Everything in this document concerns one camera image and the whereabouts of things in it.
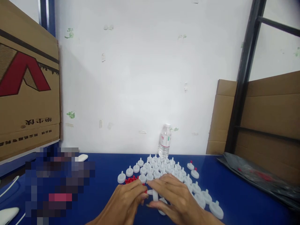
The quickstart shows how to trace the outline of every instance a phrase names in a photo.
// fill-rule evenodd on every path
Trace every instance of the water bottle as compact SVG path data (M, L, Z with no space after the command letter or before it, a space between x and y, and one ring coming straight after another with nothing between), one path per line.
M167 158L169 156L170 142L171 142L171 130L170 124L165 124L162 132L160 133L158 154L160 157Z

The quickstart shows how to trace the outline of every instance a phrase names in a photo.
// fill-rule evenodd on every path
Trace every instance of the hand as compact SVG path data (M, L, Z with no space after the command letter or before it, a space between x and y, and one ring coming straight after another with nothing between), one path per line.
M118 185L99 216L86 225L132 225L138 205L149 197L146 190L139 179Z
M171 203L167 205L162 201L152 201L147 206L163 211L175 224L223 224L210 212L202 209L188 187L173 175L164 174L159 179L147 181L147 184Z

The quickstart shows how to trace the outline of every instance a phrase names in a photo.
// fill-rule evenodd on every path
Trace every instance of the black metal frame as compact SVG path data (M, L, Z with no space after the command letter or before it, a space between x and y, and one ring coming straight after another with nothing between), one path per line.
M227 135L227 140L225 145L225 151L232 154L235 152L238 132L241 129L250 132L264 134L274 138L280 138L280 139L294 141L298 143L300 142L300 140L297 139L240 127L244 103L246 100L249 76L251 72L252 62L254 58L254 53L255 53L255 48L258 40L258 34L259 34L261 23L267 24L279 30L300 37L300 30L264 18L263 12L265 9L265 5L266 5L266 0L253 0L250 15L249 15L241 61L240 61L238 75L237 75L237 90L235 93L232 114L231 114L230 124L228 128L228 135Z

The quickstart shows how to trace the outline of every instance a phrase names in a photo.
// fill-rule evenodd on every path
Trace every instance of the blue table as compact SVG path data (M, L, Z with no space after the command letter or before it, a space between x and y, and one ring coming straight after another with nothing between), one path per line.
M89 153L88 156L88 161L95 162L95 177L90 178L88 186L84 186L84 193L78 194L78 201L72 203L72 210L67 210L66 217L61 218L61 224L85 224L94 219L103 210L118 185L117 176L121 171L125 173L129 165L133 167L140 157L146 162L148 155ZM213 201L220 202L224 211L223 223L230 225L291 223L293 213L288 208L232 173L217 160L221 156L170 155L169 158L172 157L185 167L186 172L189 172L186 168L187 163L193 160L200 174L199 186L202 190L209 190ZM24 182L24 176L20 177L16 182L17 185L15 184L0 198L0 209L20 207L20 212L12 224L15 224L24 213ZM139 206L134 224L173 223L167 216L161 216L156 209L144 205Z

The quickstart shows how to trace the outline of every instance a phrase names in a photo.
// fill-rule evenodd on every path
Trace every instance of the red v logo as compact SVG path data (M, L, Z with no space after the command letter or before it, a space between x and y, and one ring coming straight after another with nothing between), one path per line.
M0 81L0 97L19 93L22 80L37 91L50 91L51 88L34 57L17 52Z

